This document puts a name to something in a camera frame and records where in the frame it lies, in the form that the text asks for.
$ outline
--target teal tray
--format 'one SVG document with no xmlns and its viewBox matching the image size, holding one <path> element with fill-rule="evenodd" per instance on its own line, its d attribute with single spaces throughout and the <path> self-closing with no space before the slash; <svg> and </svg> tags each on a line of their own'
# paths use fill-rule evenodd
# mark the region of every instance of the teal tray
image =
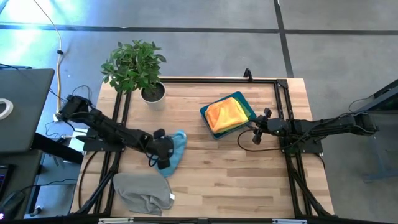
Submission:
<svg viewBox="0 0 398 224">
<path fill-rule="evenodd" d="M 221 100 L 225 100 L 225 99 L 227 99 L 227 98 L 229 98 L 229 97 L 233 97 L 233 98 L 237 99 L 237 100 L 248 110 L 248 112 L 249 112 L 249 114 L 250 114 L 249 117 L 248 117 L 248 120 L 253 120 L 253 119 L 256 119 L 256 118 L 257 118 L 255 112 L 254 112 L 253 109 L 250 107 L 249 103 L 246 101 L 246 99 L 244 98 L 243 94 L 242 94 L 240 91 L 237 91 L 237 92 L 235 92 L 235 93 L 232 93 L 232 94 L 229 95 L 229 96 L 226 96 L 226 97 L 224 97 L 224 98 L 222 98 L 222 99 L 219 99 L 219 100 L 217 100 L 217 101 L 215 101 L 215 102 L 210 103 L 209 105 L 206 105 L 206 106 L 200 108 L 201 117 L 203 118 L 203 121 L 205 122 L 207 128 L 209 129 L 210 134 L 213 136 L 213 138 L 214 138 L 215 140 L 220 139 L 220 138 L 222 138 L 222 137 L 224 137 L 224 136 L 226 136 L 226 135 L 228 135 L 228 134 L 230 134 L 230 133 L 232 133 L 232 132 L 238 130 L 239 128 L 245 127 L 248 123 L 250 123 L 250 121 L 248 121 L 248 122 L 246 122 L 246 123 L 244 123 L 244 124 L 242 124 L 242 125 L 240 125 L 240 126 L 238 126 L 238 127 L 235 127 L 235 128 L 233 128 L 233 129 L 231 129 L 231 130 L 229 130 L 229 131 L 226 131 L 226 132 L 224 132 L 224 133 L 213 134 L 213 132 L 211 131 L 211 128 L 210 128 L 209 124 L 207 123 L 206 116 L 205 116 L 205 112 L 206 112 L 207 108 L 208 108 L 211 104 L 217 103 L 217 102 L 219 102 L 219 101 L 221 101 Z"/>
</svg>

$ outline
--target white cable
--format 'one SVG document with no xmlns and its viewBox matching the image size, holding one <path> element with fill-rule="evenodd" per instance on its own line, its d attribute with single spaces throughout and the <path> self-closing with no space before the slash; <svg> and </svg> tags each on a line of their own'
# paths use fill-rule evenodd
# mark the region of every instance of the white cable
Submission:
<svg viewBox="0 0 398 224">
<path fill-rule="evenodd" d="M 64 139 L 67 139 L 67 138 L 75 138 L 75 137 L 77 137 L 77 136 L 67 136 L 67 135 L 61 135 L 61 137 L 63 137 Z"/>
<path fill-rule="evenodd" d="M 61 39 L 61 35 L 60 35 L 60 33 L 59 33 L 59 31 L 58 31 L 58 29 L 57 29 L 57 26 L 52 22 L 52 20 L 51 20 L 51 18 L 49 17 L 49 15 L 47 15 L 47 13 L 45 13 L 45 11 L 42 9 L 42 7 L 37 3 L 37 1 L 36 0 L 33 0 L 35 3 L 36 3 L 36 5 L 40 8 L 40 10 L 45 14 L 45 16 L 47 16 L 47 18 L 49 19 L 49 21 L 51 22 L 51 24 L 54 26 L 54 29 L 55 29 L 55 31 L 57 31 L 57 34 L 58 34 L 58 38 L 60 39 L 60 48 L 59 48 L 59 50 L 58 51 L 61 51 L 62 52 L 62 39 Z M 60 97 L 61 97 L 61 76 L 60 76 L 60 64 L 61 64 L 61 55 L 63 54 L 63 52 L 62 52 L 62 54 L 60 54 L 59 52 L 57 51 L 57 53 L 58 53 L 58 60 L 57 60 L 57 82 L 58 82 L 58 100 L 57 100 L 57 111 L 56 111 L 56 113 L 58 113 L 59 111 L 60 111 L 60 108 L 61 108 L 61 99 L 60 99 Z"/>
</svg>

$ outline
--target wooden table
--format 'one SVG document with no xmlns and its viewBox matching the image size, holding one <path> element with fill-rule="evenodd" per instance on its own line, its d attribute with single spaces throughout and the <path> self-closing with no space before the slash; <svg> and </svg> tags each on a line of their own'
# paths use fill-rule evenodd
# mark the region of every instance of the wooden table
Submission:
<svg viewBox="0 0 398 224">
<path fill-rule="evenodd" d="M 296 119 L 312 119 L 304 80 L 287 79 L 290 99 Z M 173 176 L 167 180 L 175 194 L 170 210 L 164 217 L 228 217 L 228 218 L 288 218 L 294 217 L 292 199 L 284 155 L 280 151 L 246 152 L 238 147 L 236 131 L 215 141 L 205 126 L 199 109 L 233 92 L 240 91 L 257 115 L 265 107 L 277 117 L 274 87 L 249 83 L 166 83 L 167 107 L 163 111 L 150 110 L 139 96 L 132 93 L 127 127 L 152 133 L 164 128 L 167 134 L 182 129 L 187 134 L 187 148 Z M 111 117 L 116 92 L 103 85 L 97 108 Z M 121 106 L 118 120 L 121 120 Z M 263 135 L 260 146 L 252 142 L 252 134 L 241 138 L 243 146 L 250 149 L 279 147 L 275 136 Z M 89 156 L 85 156 L 82 170 Z M 99 152 L 87 168 L 82 185 L 82 202 L 93 193 L 100 179 L 104 153 Z M 119 172 L 156 172 L 147 165 L 148 158 L 135 150 L 123 152 Z M 312 154 L 303 155 L 307 184 L 324 208 L 333 213 L 328 184 L 321 160 Z M 108 188 L 104 191 L 104 209 Z M 300 207 L 304 211 L 302 193 Z M 77 191 L 71 212 L 76 211 Z M 149 216 L 132 213 L 124 208 L 119 195 L 115 195 L 113 217 Z"/>
</svg>

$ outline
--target gray cloth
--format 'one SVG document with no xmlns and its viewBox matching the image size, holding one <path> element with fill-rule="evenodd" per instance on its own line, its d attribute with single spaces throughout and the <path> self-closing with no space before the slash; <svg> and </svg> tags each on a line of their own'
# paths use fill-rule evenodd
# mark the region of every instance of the gray cloth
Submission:
<svg viewBox="0 0 398 224">
<path fill-rule="evenodd" d="M 132 212 L 161 215 L 174 202 L 169 183 L 160 174 L 120 173 L 113 177 L 113 185 Z"/>
</svg>

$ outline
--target tape roll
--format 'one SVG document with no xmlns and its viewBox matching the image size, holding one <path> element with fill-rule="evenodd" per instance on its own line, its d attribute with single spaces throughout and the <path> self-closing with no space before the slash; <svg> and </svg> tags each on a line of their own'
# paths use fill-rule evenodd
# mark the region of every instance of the tape roll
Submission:
<svg viewBox="0 0 398 224">
<path fill-rule="evenodd" d="M 11 114 L 12 109 L 14 108 L 14 105 L 11 103 L 11 101 L 7 100 L 7 99 L 0 99 L 0 104 L 5 104 L 6 105 L 6 109 L 0 113 L 0 120 L 7 118 L 8 115 Z"/>
</svg>

